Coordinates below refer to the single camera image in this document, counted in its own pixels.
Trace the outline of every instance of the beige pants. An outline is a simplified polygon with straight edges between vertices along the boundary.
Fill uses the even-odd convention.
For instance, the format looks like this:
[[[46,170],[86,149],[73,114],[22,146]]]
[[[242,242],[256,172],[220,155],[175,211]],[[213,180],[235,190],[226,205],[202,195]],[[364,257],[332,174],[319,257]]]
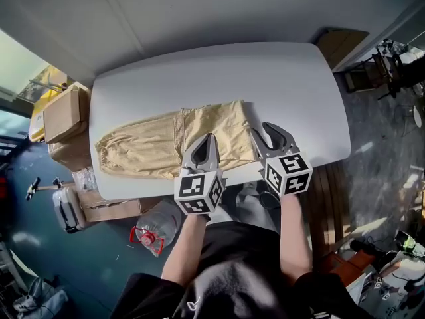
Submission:
[[[181,109],[115,129],[95,144],[100,169],[111,175],[173,179],[185,150],[209,132],[218,142],[221,169],[255,160],[243,101],[237,100]]]

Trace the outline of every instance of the floor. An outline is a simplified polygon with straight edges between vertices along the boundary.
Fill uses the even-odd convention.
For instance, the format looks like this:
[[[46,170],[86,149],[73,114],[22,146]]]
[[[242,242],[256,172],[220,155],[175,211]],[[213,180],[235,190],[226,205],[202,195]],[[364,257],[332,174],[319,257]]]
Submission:
[[[352,224],[358,227],[385,219],[368,234],[383,239],[393,235],[414,197],[414,183],[406,182],[423,172],[424,132],[407,118],[407,135],[402,137],[404,120],[397,114],[402,108],[396,106],[412,104],[408,92],[396,100],[377,101],[383,92],[348,95],[340,78],[336,79],[343,91],[351,135],[352,154],[344,164]],[[130,244],[129,231],[136,219],[103,222],[84,232],[67,234],[53,213],[53,191],[40,191],[25,201],[35,177],[41,178],[41,185],[50,184],[55,176],[71,180],[67,169],[49,158],[45,144],[29,147],[12,168],[8,173],[13,192],[8,247],[37,275],[48,279],[59,276],[77,305],[76,317],[92,318],[96,314],[97,318],[107,318],[109,310],[105,307],[113,308],[131,273],[160,275],[171,247],[155,258],[145,248]]]

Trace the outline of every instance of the white suitcase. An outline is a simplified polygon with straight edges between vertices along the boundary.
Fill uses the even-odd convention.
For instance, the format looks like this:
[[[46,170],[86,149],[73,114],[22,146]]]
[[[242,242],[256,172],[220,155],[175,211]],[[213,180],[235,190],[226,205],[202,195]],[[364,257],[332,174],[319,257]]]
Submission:
[[[93,225],[87,222],[80,207],[77,193],[72,187],[65,187],[53,193],[54,212],[59,225],[68,233],[82,231]]]

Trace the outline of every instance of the white table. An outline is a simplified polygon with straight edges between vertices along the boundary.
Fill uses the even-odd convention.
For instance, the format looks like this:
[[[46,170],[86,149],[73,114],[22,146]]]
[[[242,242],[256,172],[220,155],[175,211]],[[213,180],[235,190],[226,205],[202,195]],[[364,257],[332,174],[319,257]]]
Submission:
[[[243,99],[251,126],[289,131],[313,167],[350,154],[344,105],[319,49],[303,43],[244,43],[166,54],[99,76],[90,107],[90,149],[105,199],[170,195],[173,181],[116,177],[99,170],[94,144],[135,120],[180,108]],[[224,173],[227,185],[261,179],[259,162]]]

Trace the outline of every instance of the plastic water bottle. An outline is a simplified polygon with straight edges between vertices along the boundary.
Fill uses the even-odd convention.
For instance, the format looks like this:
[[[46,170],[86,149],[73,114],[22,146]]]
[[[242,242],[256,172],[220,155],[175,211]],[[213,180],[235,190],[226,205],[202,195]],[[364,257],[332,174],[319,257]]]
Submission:
[[[143,214],[133,229],[138,241],[158,257],[164,247],[173,242],[180,224],[180,208],[170,200],[164,199]]]

